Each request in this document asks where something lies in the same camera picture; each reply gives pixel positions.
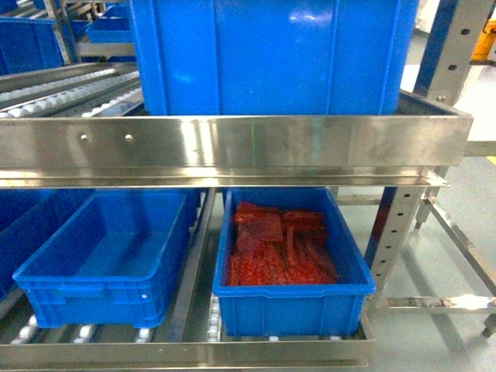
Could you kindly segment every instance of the plastic bin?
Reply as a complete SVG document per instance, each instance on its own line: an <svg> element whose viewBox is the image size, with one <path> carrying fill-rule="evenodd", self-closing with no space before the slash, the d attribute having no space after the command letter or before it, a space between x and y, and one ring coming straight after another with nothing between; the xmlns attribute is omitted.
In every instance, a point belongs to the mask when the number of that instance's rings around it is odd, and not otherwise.
<svg viewBox="0 0 496 372"><path fill-rule="evenodd" d="M16 0L1 0L0 1L0 13L11 12L12 10L17 9L17 1Z"/></svg>
<svg viewBox="0 0 496 372"><path fill-rule="evenodd" d="M325 213L327 247L337 284L227 287L234 244L233 215L247 201L264 206L308 208ZM227 192L213 292L229 336L345 336L357 330L366 295L375 291L365 264L331 193L324 188L251 188Z"/></svg>
<svg viewBox="0 0 496 372"><path fill-rule="evenodd" d="M151 115L392 114L419 0L129 0Z"/></svg>
<svg viewBox="0 0 496 372"><path fill-rule="evenodd" d="M0 298L12 274L82 205L92 191L0 191Z"/></svg>
<svg viewBox="0 0 496 372"><path fill-rule="evenodd" d="M96 191L14 273L38 325L158 326L188 244L186 198Z"/></svg>
<svg viewBox="0 0 496 372"><path fill-rule="evenodd" d="M88 27L86 33L93 43L132 43L127 7L112 6Z"/></svg>
<svg viewBox="0 0 496 372"><path fill-rule="evenodd" d="M36 6L38 9L46 9L47 7L45 6L45 2L43 0L33 0L34 6ZM57 9L60 8L60 0L54 0L55 6Z"/></svg>
<svg viewBox="0 0 496 372"><path fill-rule="evenodd" d="M52 19L0 17L0 75L19 74L64 65ZM76 38L88 22L73 21Z"/></svg>

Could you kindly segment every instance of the metal frame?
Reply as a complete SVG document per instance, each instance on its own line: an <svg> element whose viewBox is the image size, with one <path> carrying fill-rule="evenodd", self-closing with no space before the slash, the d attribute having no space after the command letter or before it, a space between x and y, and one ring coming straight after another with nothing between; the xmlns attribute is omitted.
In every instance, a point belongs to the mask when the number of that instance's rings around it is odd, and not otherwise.
<svg viewBox="0 0 496 372"><path fill-rule="evenodd" d="M479 35L479 29L484 26L492 5L493 0L484 0L477 2L477 4L470 0L441 0L414 92L427 98L435 99L438 102L445 102L450 105L456 103L470 69L470 58L473 53L473 46ZM465 156L472 157L487 156L495 153L496 139L469 141L465 150ZM435 167L434 171L441 177L445 177L448 169L447 166L440 166ZM454 221L438 204L435 204L438 192L439 188L427 188L425 190L422 203L416 215L416 229L420 229L422 223L427 220L429 213L432 212L476 274L490 292L496 295L496 292L494 292L496 289L494 269L485 263L482 255L456 226ZM387 200L386 194L384 194L381 202L380 211L385 199ZM391 203L391 206L395 206L395 203L396 199ZM390 223L390 217L392 217L393 221L395 219L394 209L389 208L389 210L385 222L387 228ZM380 267L377 261L372 266L374 272L380 272ZM486 328L483 334L489 337L496 330L494 298L475 295L465 296L464 298L375 298L374 305L379 309L400 312L427 312L432 314L491 313L484 322Z"/></svg>
<svg viewBox="0 0 496 372"><path fill-rule="evenodd" d="M436 16L436 21L433 27L431 40L425 52L425 59L422 62L419 80L415 87L415 91L428 98L433 98L438 102L445 102L453 104L456 101L457 95L460 93L461 85L465 80L468 72L468 64L470 62L470 55L472 52L471 46L475 44L478 32L479 22L485 19L485 5L488 5L489 0L483 0L475 4L470 0L442 0L441 6ZM434 37L442 41L442 47L437 47L434 43ZM419 100L415 96L410 97L410 102L405 105L410 109L417 110L410 112L412 116L404 117L405 125L410 129L417 130L420 126L427 126L431 130L435 126L446 124L446 120L450 120L446 116L449 109L445 106L436 106L429 100ZM438 109L436 117L429 119L425 117L428 115L429 110ZM338 147L336 150L336 157L325 153L322 155L322 148L314 147L314 143L305 143L304 146L298 148L294 152L291 149L296 148L296 140L291 141L290 133L284 134L285 141L276 143L272 137L265 143L258 140L253 133L260 130L261 133L264 129L271 131L284 128L282 124L279 126L277 120L264 119L264 118L228 118L227 123L223 123L220 118L186 118L178 119L157 119L150 118L144 119L141 122L141 128L147 126L150 130L151 127L158 126L160 131L167 132L169 128L174 126L183 126L185 130L190 130L190 134L194 133L195 137L199 139L197 143L188 151L181 153L185 158L176 159L177 163L172 166L186 165L178 172L171 172L171 168L165 169L164 161L166 161L165 154L158 151L157 158L146 157L150 155L150 149L153 149L153 154L157 154L159 147L148 146L144 143L149 141L153 142L152 136L146 136L144 131L140 132L137 126L133 126L131 122L125 119L114 121L115 127L112 125L108 129L112 130L107 133L104 125L112 124L112 120L105 121L106 124L99 124L99 119L92 120L76 120L66 121L63 124L55 125L50 119L28 119L26 121L16 121L13 126L10 122L0 122L0 131L2 135L0 138L20 138L26 139L26 133L35 131L38 140L46 140L48 143L59 143L65 147L77 148L80 150L80 156L77 157L79 164L72 164L67 157L67 152L62 154L64 157L58 157L57 163L62 161L69 167L76 165L76 171L68 171L67 168L50 167L55 164L50 163L37 163L34 161L38 159L36 154L30 157L29 152L23 152L23 162L16 163L19 157L7 157L2 159L3 163L0 164L2 172L0 178L3 180L0 184L2 187L13 188L26 188L26 187L132 187L132 186L171 186L171 185L232 185L232 184L357 184L355 181L361 180L358 184L382 184L386 186L399 186L395 188L386 188L380 201L379 213L377 214L374 223L374 230L370 237L369 246L367 247L366 258L371 265L372 271L377 280L377 294L370 299L369 309L377 306L378 309L392 309L401 312L428 312L428 313L443 313L449 314L452 312L490 312L491 315L486 320L486 329L484 335L490 336L496 328L496 315L494 314L494 298L482 298L472 296L470 298L381 298L381 293L387 283L387 279L391 273L391 268L397 260L400 253L401 245L404 242L405 235L409 229L410 223L414 218L415 210L422 199L422 211L432 212L434 216L441 222L443 228L450 234L455 241L456 246L460 249L463 255L467 258L469 263L475 269L477 274L483 279L484 283L491 289L494 287L494 272L490 267L487 267L481 259L479 253L473 247L473 244L465 237L465 235L456 227L449 216L446 215L435 204L435 193L426 192L422 197L424 188L413 187L413 185L425 185L426 182L434 180L432 170L434 167L446 167L454 165L460 161L463 156L463 144L460 145L459 141L463 136L468 133L457 133L455 135L456 141L453 138L450 142L446 136L439 136L442 140L442 147L429 142L429 138L421 136L420 132L413 135L407 133L408 146L403 146L403 153L394 150L393 143L386 142L387 146L383 153L383 157L379 156L379 152L372 152L374 156L370 157L370 153L363 152L363 144L367 143L370 136L374 136L374 140L380 138L378 133L381 128L393 129L397 126L401 129L401 134L405 134L405 127L401 127L401 116L392 117L393 119L386 119L379 117L379 119L368 118L366 122L360 124L360 120L354 117L343 117L341 119L329 118L279 118L284 126L292 126L293 129L300 129L307 135L307 138L320 138L324 139L326 145L340 145L346 144L345 148ZM372 132L367 132L365 126L367 123L368 128L372 128ZM453 114L453 127L457 129L470 128L470 118L463 115ZM239 154L232 156L228 154L223 156L220 152L214 150L221 149L218 140L212 134L215 130L219 129L220 133L229 133L229 125L232 125L232 132L235 131L235 126L239 128L249 127L255 129L251 136L243 137L242 135L234 135L234 138L240 138L239 150L241 153L246 152L246 146L250 148L250 157L241 157ZM57 132L59 128L73 129L73 136L59 136ZM343 129L354 128L346 132L349 134L348 138L336 139L333 142L333 129L338 129L342 133ZM328 132L322 135L320 129L327 129ZM187 138L183 134L174 134L175 137L167 136L167 138L175 138L177 143L182 141L182 147L185 148ZM164 135L158 136L159 140L164 140ZM143 141L142 149L146 151L140 152L140 141ZM450 144L449 159L442 160L443 154L446 155L445 146ZM496 148L496 141L484 141L476 143L468 143L465 150L466 156L480 156L481 154L489 154ZM115 150L116 157L110 159L108 164L111 167L95 167L95 159L102 159L103 153L98 155L98 146L106 145L107 148ZM454 149L455 145L458 146L458 151ZM12 150L11 145L2 143L7 151L3 153L10 153ZM53 151L59 151L60 147L48 147ZM254 157L253 155L267 155L270 150L277 149L277 153L273 157ZM408 148L408 161L405 163L404 150ZM308 151L308 149L319 149L321 152ZM97 157L90 158L88 154L94 153L97 150ZM82 161L86 156L86 165ZM191 155L192 161L188 160L187 155ZM152 167L150 168L129 168L123 167L127 160L131 164L138 159L138 166L141 166L143 160L147 161ZM136 172L132 173L132 177L126 177L129 170L134 169ZM194 177L188 177L188 171ZM443 173L442 168L437 168L437 171ZM411 181L412 177L415 182L406 182L408 179ZM368 198L340 198L343 205L356 205L367 203L368 205L375 205L377 197ZM211 199L208 198L206 205L210 205ZM424 218L422 212L419 221ZM188 279L184 280L179 290L178 303L173 310L173 317L171 324L176 324L169 332L170 339L178 341L181 339L181 329L184 329L186 318L189 308L185 304L188 299L191 299L191 294L195 291L197 282L198 266L196 264L202 261L202 252L198 249L199 243L196 243L188 258L188 265L185 268ZM232 340L225 339L218 343L144 343L143 345L136 345L135 343L84 343L82 345L74 344L40 344L40 345L19 345L19 346L0 346L0 368L2 369L150 369L150 368L223 368L223 367L334 367L334 366L349 366L349 365L364 365L365 359L371 357L371 341L370 341L370 328L368 325L366 314L362 318L362 330L358 333L358 339L350 340L278 340L271 342L267 340L262 341L247 341L247 340ZM40 356L43 355L43 364L40 364Z"/></svg>

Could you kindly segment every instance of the stainless steel shelf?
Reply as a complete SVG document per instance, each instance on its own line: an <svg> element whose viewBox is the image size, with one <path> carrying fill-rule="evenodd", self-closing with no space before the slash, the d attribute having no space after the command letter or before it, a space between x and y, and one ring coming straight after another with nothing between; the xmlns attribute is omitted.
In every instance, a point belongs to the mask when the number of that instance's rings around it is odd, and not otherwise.
<svg viewBox="0 0 496 372"><path fill-rule="evenodd" d="M77 53L80 57L94 56L134 56L133 43L90 43L80 42L76 44Z"/></svg>
<svg viewBox="0 0 496 372"><path fill-rule="evenodd" d="M205 196L180 287L167 321L153 338L136 343L130 326L94 327L86 343L74 343L79 325L31 332L30 343L10 344L33 313L21 298L0 322L0 370L144 370L241 367L364 367L374 334L364 315L356 335L340 338L231 338L207 342L208 310L219 231L209 228L215 190Z"/></svg>
<svg viewBox="0 0 496 372"><path fill-rule="evenodd" d="M122 73L132 66L79 68ZM8 89L27 81L14 77ZM0 119L0 187L439 187L447 183L432 167L462 160L471 123L469 115L409 93L397 115L384 116Z"/></svg>

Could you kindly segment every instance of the empty blue crate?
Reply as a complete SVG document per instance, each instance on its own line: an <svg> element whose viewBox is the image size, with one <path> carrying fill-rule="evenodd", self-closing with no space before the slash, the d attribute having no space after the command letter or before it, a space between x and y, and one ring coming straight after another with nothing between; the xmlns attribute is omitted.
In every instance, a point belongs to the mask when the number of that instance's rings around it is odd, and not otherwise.
<svg viewBox="0 0 496 372"><path fill-rule="evenodd" d="M33 0L34 6L36 6L38 9L46 9L47 7L45 6L45 1L44 0ZM57 9L60 8L60 0L54 0L55 6Z"/></svg>
<svg viewBox="0 0 496 372"><path fill-rule="evenodd" d="M0 14L11 12L14 9L17 9L17 1L16 0L1 0L0 1Z"/></svg>
<svg viewBox="0 0 496 372"><path fill-rule="evenodd" d="M86 30L93 43L132 43L126 6L112 6Z"/></svg>
<svg viewBox="0 0 496 372"><path fill-rule="evenodd" d="M391 114L418 4L129 0L146 109L151 115Z"/></svg>
<svg viewBox="0 0 496 372"><path fill-rule="evenodd" d="M0 191L0 298L12 274L81 206L92 191Z"/></svg>
<svg viewBox="0 0 496 372"><path fill-rule="evenodd" d="M96 191L14 274L39 326L158 326L188 245L186 200Z"/></svg>
<svg viewBox="0 0 496 372"><path fill-rule="evenodd" d="M325 214L326 245L336 284L226 286L235 242L233 216L241 202ZM229 336L345 336L357 330L375 283L331 193L324 188L234 188L227 191L213 292Z"/></svg>

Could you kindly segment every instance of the metal leg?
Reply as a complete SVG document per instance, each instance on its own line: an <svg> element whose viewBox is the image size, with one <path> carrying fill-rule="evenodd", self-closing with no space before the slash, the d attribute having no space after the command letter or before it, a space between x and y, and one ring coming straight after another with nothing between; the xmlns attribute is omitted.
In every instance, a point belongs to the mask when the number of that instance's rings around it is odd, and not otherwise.
<svg viewBox="0 0 496 372"><path fill-rule="evenodd" d="M446 174L448 173L448 167L436 167L434 168L434 171L442 178L446 177ZM440 188L427 188L425 190L425 196L424 198L429 199L429 200L436 200L436 197L439 193ZM425 204L421 204L420 207L418 208L417 216L415 217L417 220L417 223L415 224L416 229L420 229L422 227L422 223L427 222L427 218L429 217L430 209L427 208Z"/></svg>
<svg viewBox="0 0 496 372"><path fill-rule="evenodd" d="M377 304L400 254L422 192L422 188L384 189L365 253L365 260L377 283L372 306Z"/></svg>
<svg viewBox="0 0 496 372"><path fill-rule="evenodd" d="M72 50L77 53L75 46L76 39L74 38L74 30L65 9L65 1L60 0L60 10L58 10L55 6L54 0L44 0L44 2L48 16L55 20L55 24L53 25L53 33L55 34L55 39L57 40L64 64L81 62L81 58L78 56L76 56L74 60L71 52L72 45ZM67 28L68 39L66 33L64 32L64 27Z"/></svg>
<svg viewBox="0 0 496 372"><path fill-rule="evenodd" d="M332 192L332 196L337 199L339 194L339 186L331 186L329 189Z"/></svg>
<svg viewBox="0 0 496 372"><path fill-rule="evenodd" d="M484 320L486 328L482 331L482 335L485 337L491 337L496 330L496 314L491 314Z"/></svg>

